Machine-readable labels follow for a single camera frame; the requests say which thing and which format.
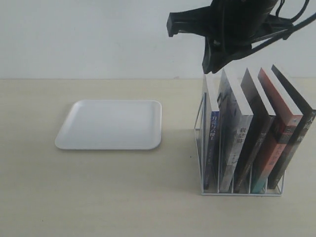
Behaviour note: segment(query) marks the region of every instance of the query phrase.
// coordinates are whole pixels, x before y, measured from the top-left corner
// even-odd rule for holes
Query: table
[[[316,98],[316,80],[297,79]],[[282,197],[200,195],[194,122],[201,79],[0,80],[0,236],[315,236],[316,124]],[[154,99],[151,151],[63,151],[54,139],[81,99]]]

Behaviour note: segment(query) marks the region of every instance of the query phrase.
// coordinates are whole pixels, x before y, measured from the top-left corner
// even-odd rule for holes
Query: book cover
[[[253,118],[236,166],[235,192],[239,192],[276,114],[259,82],[258,74],[247,69],[241,88],[253,112]]]
[[[252,193],[261,192],[275,163],[303,116],[271,69],[261,68],[258,78],[276,113],[276,118],[254,161]]]
[[[276,162],[268,178],[269,188],[275,189],[281,177],[285,173],[285,170],[287,169],[290,161],[292,160],[297,148],[303,141],[306,133],[308,132],[315,119],[316,104],[315,102],[311,101],[306,95],[304,95],[302,89],[294,83],[290,76],[287,75],[287,73],[281,67],[273,65],[272,71],[274,72],[280,83],[283,85],[283,87],[286,89],[287,93],[291,96],[295,104],[303,113],[301,121],[294,130],[293,135],[288,141],[288,144],[284,148],[284,151]]]
[[[220,192],[227,192],[244,144],[253,112],[237,80],[230,70],[223,70],[218,91],[221,126]]]
[[[205,95],[205,132],[204,132],[204,160],[203,160],[203,188],[209,188],[209,182],[212,174],[212,159],[214,156],[215,138],[218,132],[219,108],[214,91],[213,78],[210,75],[204,75],[202,93]]]

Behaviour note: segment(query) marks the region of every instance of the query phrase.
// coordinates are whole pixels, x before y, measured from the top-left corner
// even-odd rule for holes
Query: wall
[[[286,0],[291,17],[304,0]],[[0,78],[200,78],[203,38],[169,38],[169,12],[209,0],[10,0],[0,3]],[[311,1],[303,18],[316,11]],[[228,67],[280,63],[296,77],[316,77],[316,23],[287,41]]]

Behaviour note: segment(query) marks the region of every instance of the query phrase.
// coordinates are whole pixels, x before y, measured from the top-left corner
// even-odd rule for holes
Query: square plate
[[[150,150],[161,142],[161,103],[154,100],[81,100],[56,139],[64,150]]]

